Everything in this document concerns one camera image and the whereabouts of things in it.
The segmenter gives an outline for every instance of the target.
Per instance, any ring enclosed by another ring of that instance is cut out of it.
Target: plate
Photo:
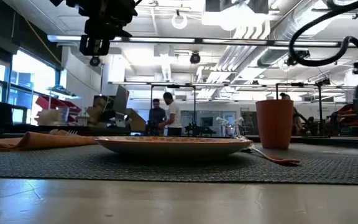
[[[228,156],[252,144],[240,139],[156,136],[98,137],[95,141],[120,154],[194,159]]]

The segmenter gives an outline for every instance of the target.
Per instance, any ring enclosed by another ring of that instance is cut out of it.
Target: placemat
[[[0,152],[0,177],[358,185],[356,155],[297,149],[274,154],[300,159],[301,165],[281,166],[244,152],[218,161],[151,161],[123,157],[96,145]]]

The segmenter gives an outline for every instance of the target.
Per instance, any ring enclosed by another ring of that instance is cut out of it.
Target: man
[[[286,93],[280,94],[282,100],[291,100],[290,95]],[[301,118],[299,117],[299,113],[296,108],[293,108],[293,133],[298,134],[302,129]]]
[[[149,122],[154,122],[155,124],[160,124],[164,121],[165,110],[160,107],[160,100],[153,100],[153,109],[149,112]]]
[[[161,122],[158,127],[163,129],[168,126],[168,136],[181,136],[180,108],[171,93],[164,93],[163,98],[168,105],[167,120]]]

